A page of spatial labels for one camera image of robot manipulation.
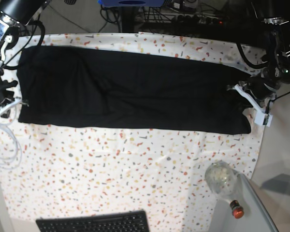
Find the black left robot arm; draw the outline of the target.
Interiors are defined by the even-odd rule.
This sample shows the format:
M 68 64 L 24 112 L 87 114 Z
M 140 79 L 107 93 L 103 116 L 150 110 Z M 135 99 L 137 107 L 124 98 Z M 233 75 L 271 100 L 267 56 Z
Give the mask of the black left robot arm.
M 290 84 L 290 0 L 230 0 L 227 7 L 232 22 L 259 36 L 265 49 L 262 62 L 254 64 L 244 54 L 242 42 L 236 42 L 244 63 L 260 70 L 239 86 L 260 103 L 276 93 L 281 84 Z

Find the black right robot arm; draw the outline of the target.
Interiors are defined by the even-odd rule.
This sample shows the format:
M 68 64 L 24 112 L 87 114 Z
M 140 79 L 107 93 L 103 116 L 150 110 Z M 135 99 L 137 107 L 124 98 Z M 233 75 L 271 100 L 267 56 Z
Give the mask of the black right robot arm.
M 2 0 L 0 1 L 0 111 L 4 107 L 11 106 L 16 102 L 14 93 L 8 89 L 16 87 L 17 81 L 3 81 L 1 76 L 3 70 L 17 70 L 31 61 L 41 47 L 44 36 L 45 26 L 40 21 L 40 13 L 50 3 L 48 0 Z M 13 48 L 20 36 L 20 26 L 34 26 L 34 30 L 40 29 L 41 35 L 33 51 L 24 61 L 16 66 L 9 66 L 9 63 L 16 57 L 13 55 L 9 60 L 6 59 L 6 51 Z

